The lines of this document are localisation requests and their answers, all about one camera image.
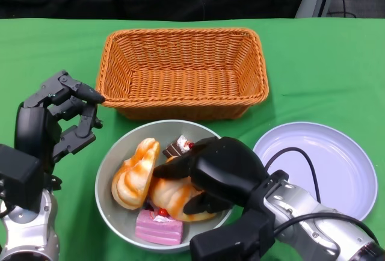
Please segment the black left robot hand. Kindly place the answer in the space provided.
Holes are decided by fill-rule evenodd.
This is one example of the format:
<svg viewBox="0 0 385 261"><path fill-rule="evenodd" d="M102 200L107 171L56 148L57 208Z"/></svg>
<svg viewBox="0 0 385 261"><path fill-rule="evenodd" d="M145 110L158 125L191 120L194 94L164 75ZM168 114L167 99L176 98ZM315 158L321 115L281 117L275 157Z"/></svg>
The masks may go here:
<svg viewBox="0 0 385 261"><path fill-rule="evenodd" d="M53 171L63 157L96 139L92 130L103 126L97 106L104 101L94 88L60 71L19 105L15 149L39 159L45 171Z"/></svg>

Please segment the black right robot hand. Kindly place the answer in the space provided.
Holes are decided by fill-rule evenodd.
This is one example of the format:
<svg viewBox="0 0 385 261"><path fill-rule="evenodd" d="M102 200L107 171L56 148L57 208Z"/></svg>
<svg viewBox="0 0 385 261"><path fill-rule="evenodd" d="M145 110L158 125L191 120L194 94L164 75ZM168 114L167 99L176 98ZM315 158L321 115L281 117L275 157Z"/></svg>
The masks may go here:
<svg viewBox="0 0 385 261"><path fill-rule="evenodd" d="M247 205L252 191L268 178L259 157L231 137L202 139L186 153L155 168L153 176L166 180L190 177L203 192L183 207L187 215L217 213L232 205Z"/></svg>

